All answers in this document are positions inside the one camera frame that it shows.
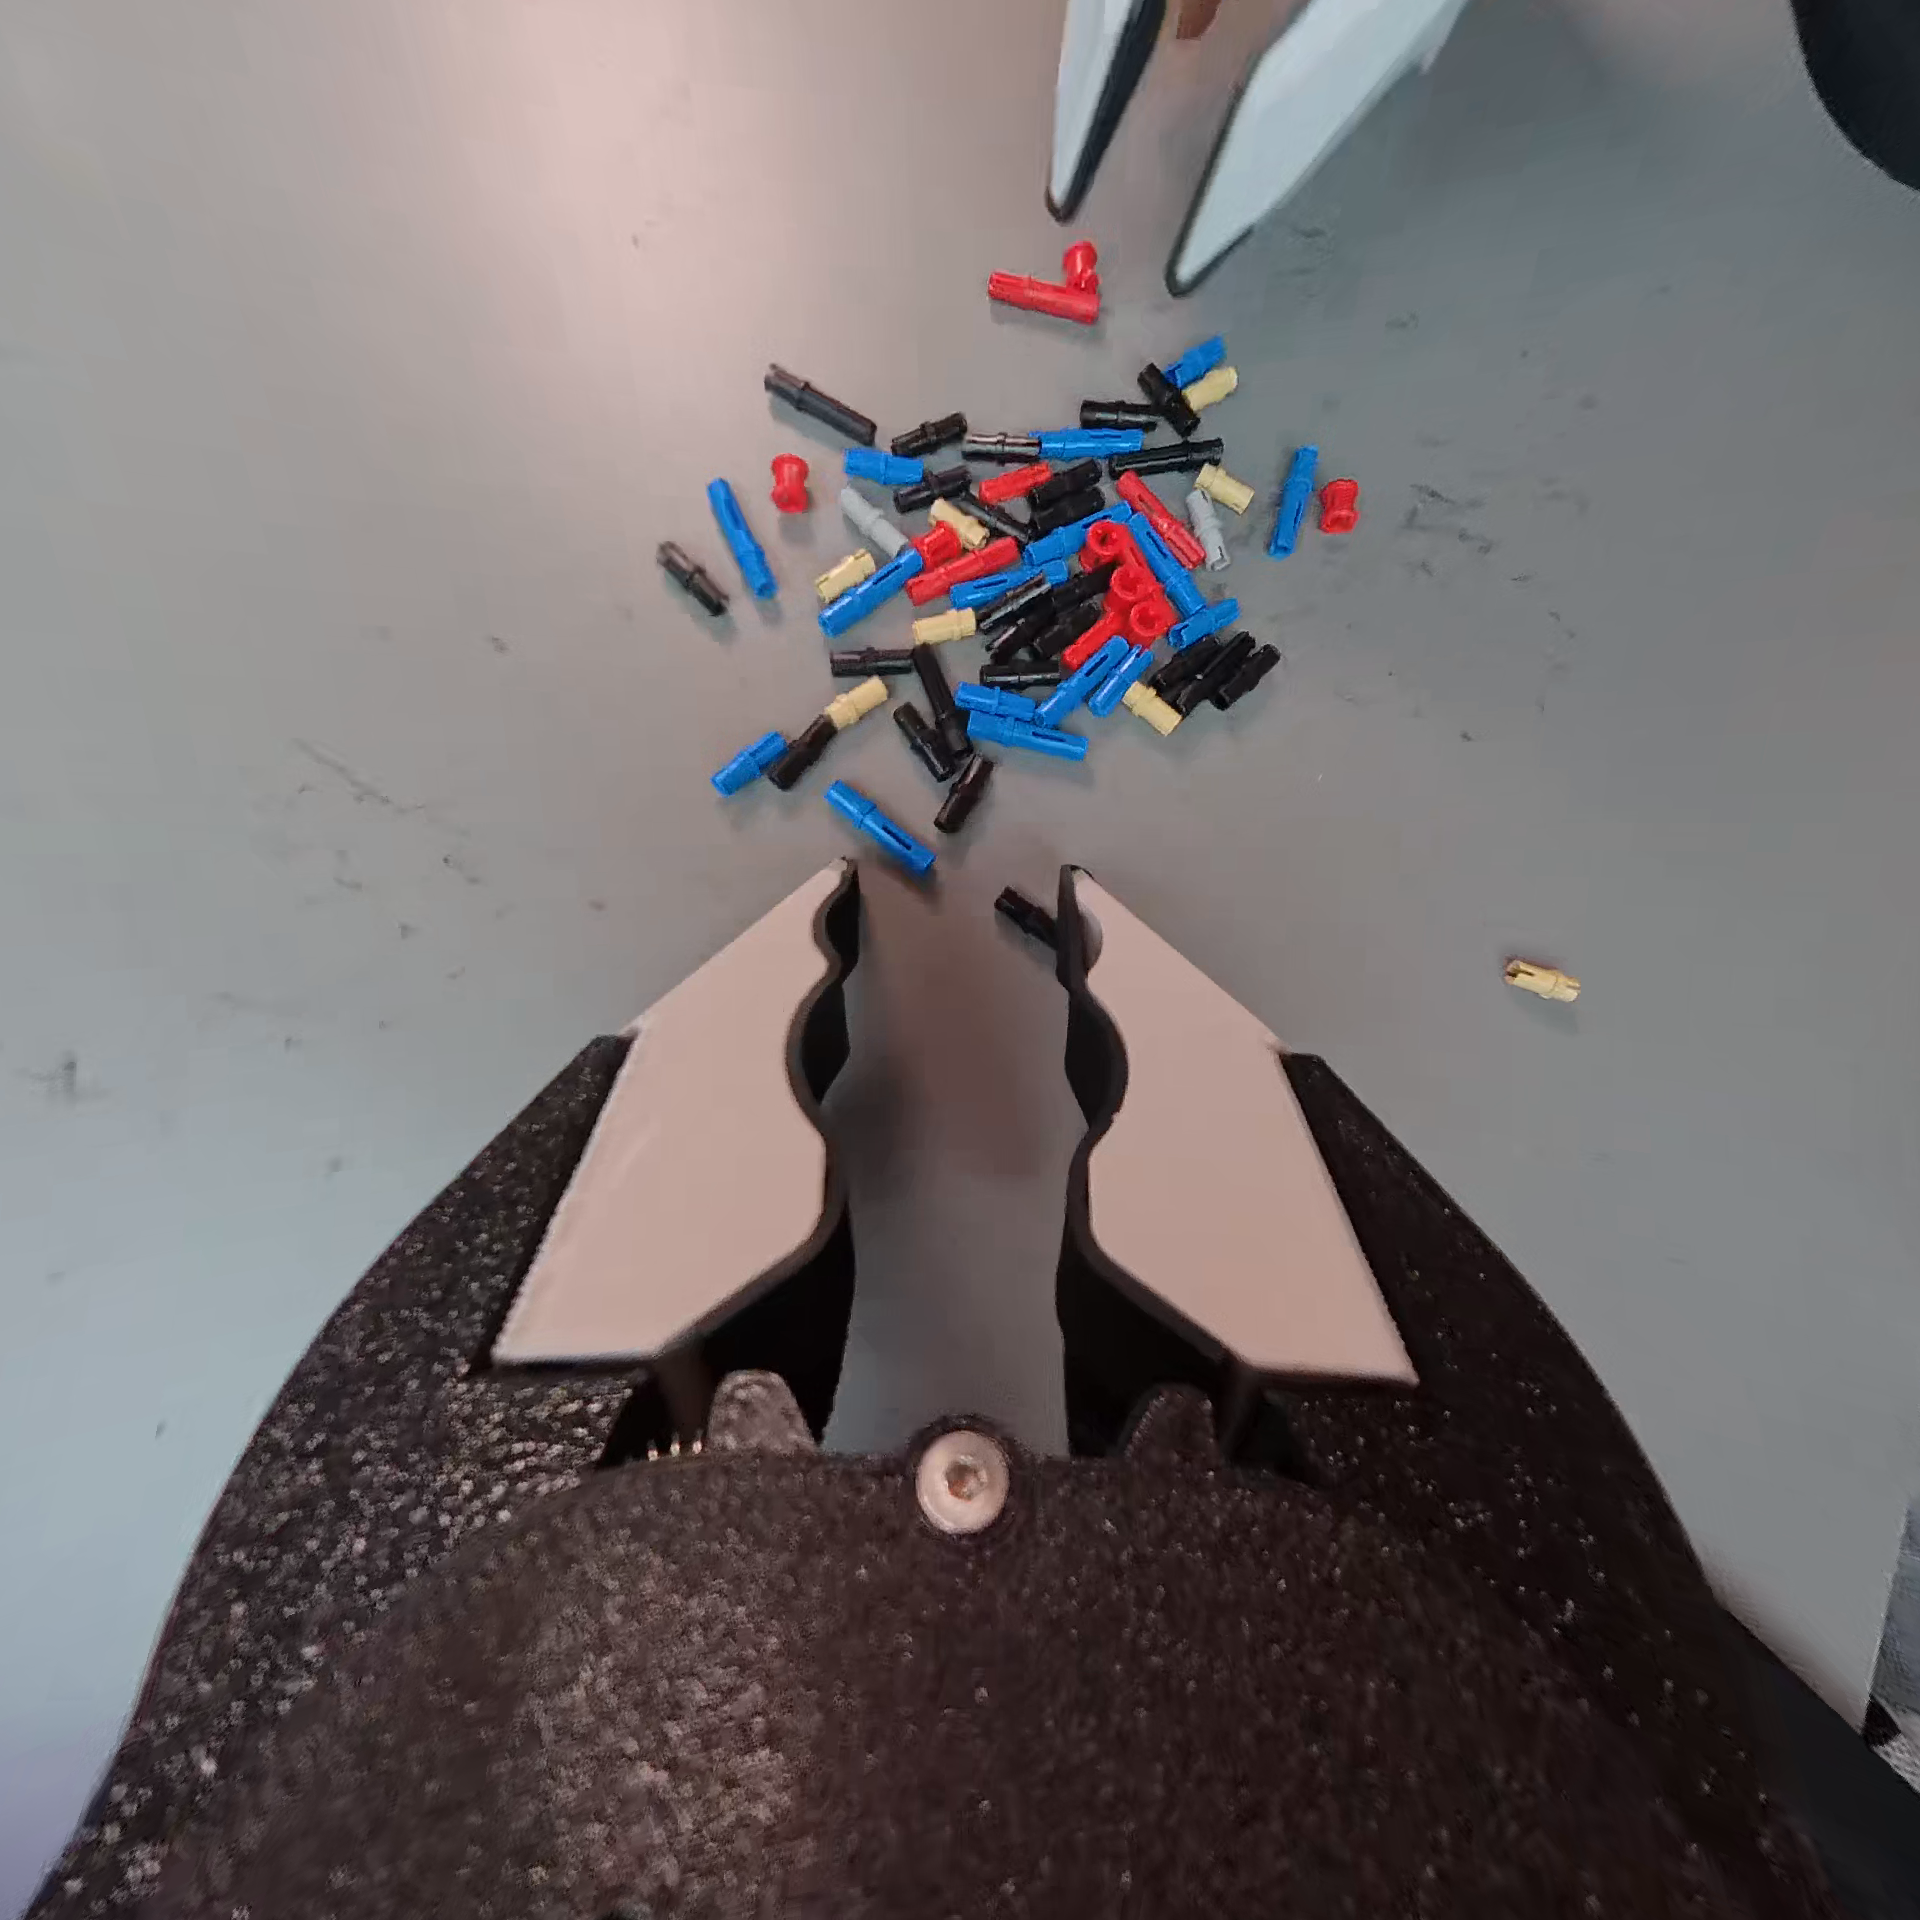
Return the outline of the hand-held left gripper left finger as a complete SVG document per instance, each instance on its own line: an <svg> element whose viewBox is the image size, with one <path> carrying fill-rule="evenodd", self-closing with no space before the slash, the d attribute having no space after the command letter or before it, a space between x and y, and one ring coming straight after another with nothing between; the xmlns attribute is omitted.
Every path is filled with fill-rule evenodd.
<svg viewBox="0 0 1920 1920"><path fill-rule="evenodd" d="M646 1447L707 1434L728 1377L780 1377L826 1435L855 1293L826 1095L857 946L857 865L836 857L625 1027L490 1368L634 1370Z"/></svg>

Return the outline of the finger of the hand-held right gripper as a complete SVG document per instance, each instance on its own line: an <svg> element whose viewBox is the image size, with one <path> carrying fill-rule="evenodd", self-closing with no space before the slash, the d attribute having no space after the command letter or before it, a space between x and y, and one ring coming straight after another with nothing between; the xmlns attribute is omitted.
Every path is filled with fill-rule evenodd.
<svg viewBox="0 0 1920 1920"><path fill-rule="evenodd" d="M1432 71L1463 2L1304 5L1233 97L1163 281L1188 298L1287 205L1414 71Z"/></svg>
<svg viewBox="0 0 1920 1920"><path fill-rule="evenodd" d="M1055 89L1046 207L1078 214L1161 37L1167 2L1071 2Z"/></svg>

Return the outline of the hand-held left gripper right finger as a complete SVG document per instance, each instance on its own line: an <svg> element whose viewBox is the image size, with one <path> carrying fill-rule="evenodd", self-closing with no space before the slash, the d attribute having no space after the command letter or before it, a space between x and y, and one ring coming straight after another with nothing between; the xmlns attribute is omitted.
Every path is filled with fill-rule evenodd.
<svg viewBox="0 0 1920 1920"><path fill-rule="evenodd" d="M1283 1457L1295 1394L1420 1371L1274 1030L1088 869L1058 878L1073 1150L1055 1307L1071 1449L1115 1451L1163 1387L1225 1457Z"/></svg>

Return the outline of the red toy pin connector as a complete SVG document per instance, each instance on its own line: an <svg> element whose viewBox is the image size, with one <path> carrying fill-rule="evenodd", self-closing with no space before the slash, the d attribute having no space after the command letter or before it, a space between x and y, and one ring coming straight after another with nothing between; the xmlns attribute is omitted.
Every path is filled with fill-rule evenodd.
<svg viewBox="0 0 1920 1920"><path fill-rule="evenodd" d="M988 277L988 301L1019 314L1094 328L1102 314L1098 248L1088 239L1071 242L1058 280L995 270Z"/></svg>

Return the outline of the pile of mixed toy pins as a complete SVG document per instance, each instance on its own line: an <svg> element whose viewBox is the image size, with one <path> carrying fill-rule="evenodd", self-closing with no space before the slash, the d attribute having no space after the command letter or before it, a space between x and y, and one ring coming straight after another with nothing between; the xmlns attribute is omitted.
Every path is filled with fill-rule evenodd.
<svg viewBox="0 0 1920 1920"><path fill-rule="evenodd" d="M857 543L815 584L832 698L728 757L712 792L787 793L888 714L948 837L1003 755L1084 763L1078 718L1132 714L1172 736L1243 704L1283 654L1242 625L1238 598L1202 586L1233 567L1222 514L1258 502L1206 431L1239 373L1207 337L1146 365L1137 387L1084 399L1071 426L975 432L946 414L880 443L876 422L768 366L770 399L843 440L836 505Z"/></svg>

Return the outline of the black cushion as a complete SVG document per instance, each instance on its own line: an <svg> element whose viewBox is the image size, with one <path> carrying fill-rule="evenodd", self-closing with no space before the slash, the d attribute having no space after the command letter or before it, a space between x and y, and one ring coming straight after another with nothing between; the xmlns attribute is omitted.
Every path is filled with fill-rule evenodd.
<svg viewBox="0 0 1920 1920"><path fill-rule="evenodd" d="M1918 191L1918 2L1792 2L1818 102L1847 144Z"/></svg>

